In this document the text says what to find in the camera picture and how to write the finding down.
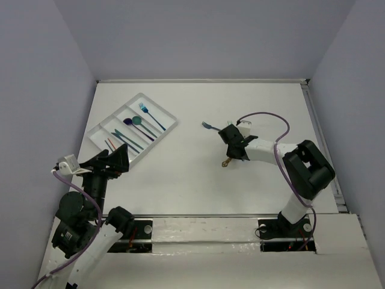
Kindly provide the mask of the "blue knife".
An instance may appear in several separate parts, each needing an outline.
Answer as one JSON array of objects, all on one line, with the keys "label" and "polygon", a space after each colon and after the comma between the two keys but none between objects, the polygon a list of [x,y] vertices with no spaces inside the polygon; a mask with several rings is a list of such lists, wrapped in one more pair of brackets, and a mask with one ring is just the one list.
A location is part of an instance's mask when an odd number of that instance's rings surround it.
[{"label": "blue knife", "polygon": [[115,132],[112,132],[111,133],[113,136],[117,137],[119,140],[121,140],[123,143],[126,143],[128,145],[129,148],[131,148],[133,151],[135,151],[137,154],[139,154],[140,152],[138,150],[136,150],[133,146],[131,146],[128,142],[126,142],[120,135],[116,134]]}]

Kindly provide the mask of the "blue metal fork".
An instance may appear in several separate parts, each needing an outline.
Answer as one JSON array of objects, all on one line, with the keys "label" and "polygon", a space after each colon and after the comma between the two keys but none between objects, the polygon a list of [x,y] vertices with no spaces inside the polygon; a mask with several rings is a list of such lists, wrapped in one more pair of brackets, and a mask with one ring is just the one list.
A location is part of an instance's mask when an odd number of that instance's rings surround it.
[{"label": "blue metal fork", "polygon": [[215,127],[215,126],[212,126],[212,125],[210,125],[210,124],[208,124],[206,122],[202,122],[202,126],[204,128],[206,128],[206,129],[212,129],[214,131],[221,131],[221,129],[219,129],[219,128]]},{"label": "blue metal fork", "polygon": [[163,131],[166,131],[166,128],[149,112],[148,108],[142,102],[139,103],[139,108],[142,112],[148,114]]}]

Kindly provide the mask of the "gold metal fork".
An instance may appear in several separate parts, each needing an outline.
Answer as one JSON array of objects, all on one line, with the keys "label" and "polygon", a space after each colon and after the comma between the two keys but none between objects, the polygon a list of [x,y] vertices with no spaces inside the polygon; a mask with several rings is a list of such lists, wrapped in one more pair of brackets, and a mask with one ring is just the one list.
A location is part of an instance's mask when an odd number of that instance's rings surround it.
[{"label": "gold metal fork", "polygon": [[226,159],[225,161],[223,161],[221,163],[221,166],[222,167],[227,167],[229,165],[229,163],[231,162],[231,160],[232,160],[231,158]]}]

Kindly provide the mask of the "teal knife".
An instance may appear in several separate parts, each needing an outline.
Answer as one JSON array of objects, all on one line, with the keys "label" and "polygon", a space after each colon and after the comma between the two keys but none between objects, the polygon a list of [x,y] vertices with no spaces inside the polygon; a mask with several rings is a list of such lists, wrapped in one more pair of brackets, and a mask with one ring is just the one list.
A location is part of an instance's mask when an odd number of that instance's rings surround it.
[{"label": "teal knife", "polygon": [[123,133],[121,133],[119,130],[115,129],[114,130],[115,133],[119,136],[119,137],[123,137],[125,138],[126,140],[128,140],[129,142],[131,142],[132,144],[134,144],[135,146],[137,146],[138,148],[140,148],[141,150],[144,150],[144,148],[142,146],[140,146],[138,143],[136,143],[135,141],[131,140],[129,137],[125,136]]}]

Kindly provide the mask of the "purple metal spoon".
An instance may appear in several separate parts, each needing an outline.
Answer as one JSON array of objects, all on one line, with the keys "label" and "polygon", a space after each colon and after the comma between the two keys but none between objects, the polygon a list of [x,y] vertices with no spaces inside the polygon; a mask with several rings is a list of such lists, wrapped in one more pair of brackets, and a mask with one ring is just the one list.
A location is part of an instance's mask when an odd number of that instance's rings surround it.
[{"label": "purple metal spoon", "polygon": [[131,118],[125,118],[123,120],[123,123],[126,124],[127,126],[132,126],[134,127],[135,129],[137,129],[139,132],[141,132],[143,135],[145,135],[149,140],[151,141],[155,141],[151,136],[149,136],[148,134],[146,134],[144,131],[142,131],[141,129],[139,129],[139,127],[137,127]]}]

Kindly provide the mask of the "teal spoon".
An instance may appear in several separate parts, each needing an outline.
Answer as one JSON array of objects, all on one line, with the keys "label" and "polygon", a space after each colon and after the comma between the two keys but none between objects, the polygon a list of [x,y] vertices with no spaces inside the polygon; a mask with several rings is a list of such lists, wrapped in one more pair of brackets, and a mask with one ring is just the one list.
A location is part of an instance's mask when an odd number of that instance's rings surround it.
[{"label": "teal spoon", "polygon": [[147,132],[149,132],[152,136],[154,136],[155,138],[157,138],[157,136],[149,129],[147,128],[143,122],[142,122],[142,118],[140,116],[134,116],[132,118],[132,122],[134,125],[139,125],[141,126],[142,128],[144,128]]}]

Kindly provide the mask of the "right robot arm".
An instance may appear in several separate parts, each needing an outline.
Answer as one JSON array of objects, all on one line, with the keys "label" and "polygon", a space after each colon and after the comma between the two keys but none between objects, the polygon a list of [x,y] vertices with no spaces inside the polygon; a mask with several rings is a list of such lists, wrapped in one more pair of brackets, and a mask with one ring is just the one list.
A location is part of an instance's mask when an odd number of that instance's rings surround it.
[{"label": "right robot arm", "polygon": [[316,144],[310,140],[299,144],[279,144],[255,135],[245,137],[235,125],[228,125],[218,134],[227,145],[228,158],[278,166],[293,193],[279,212],[276,227],[284,236],[295,233],[319,192],[336,176],[334,168]]}]

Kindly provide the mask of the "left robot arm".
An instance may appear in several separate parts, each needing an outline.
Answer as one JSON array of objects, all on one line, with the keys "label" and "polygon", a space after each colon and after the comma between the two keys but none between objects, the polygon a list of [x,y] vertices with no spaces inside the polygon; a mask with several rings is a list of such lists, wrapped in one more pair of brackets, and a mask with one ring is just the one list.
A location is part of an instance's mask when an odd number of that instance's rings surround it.
[{"label": "left robot arm", "polygon": [[34,288],[80,288],[116,241],[133,238],[137,228],[129,211],[115,207],[102,217],[108,181],[128,170],[126,144],[84,163],[74,155],[58,159],[51,173],[72,191],[60,199],[50,259]]}]

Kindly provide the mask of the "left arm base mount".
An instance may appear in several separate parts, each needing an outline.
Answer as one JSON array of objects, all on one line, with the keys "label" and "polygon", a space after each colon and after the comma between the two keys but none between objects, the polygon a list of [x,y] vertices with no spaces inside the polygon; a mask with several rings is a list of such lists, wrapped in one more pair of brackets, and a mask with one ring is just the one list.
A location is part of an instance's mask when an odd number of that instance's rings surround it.
[{"label": "left arm base mount", "polygon": [[153,219],[135,219],[130,235],[123,236],[108,250],[108,253],[151,253]]}]

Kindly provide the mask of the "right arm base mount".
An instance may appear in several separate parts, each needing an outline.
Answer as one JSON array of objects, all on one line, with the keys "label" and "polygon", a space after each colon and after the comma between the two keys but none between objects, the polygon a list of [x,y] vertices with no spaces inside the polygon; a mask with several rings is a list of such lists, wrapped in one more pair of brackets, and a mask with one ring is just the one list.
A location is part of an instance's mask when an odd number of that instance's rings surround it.
[{"label": "right arm base mount", "polygon": [[260,219],[254,234],[262,252],[316,252],[312,229],[308,217],[295,225],[280,224],[277,218]]}]

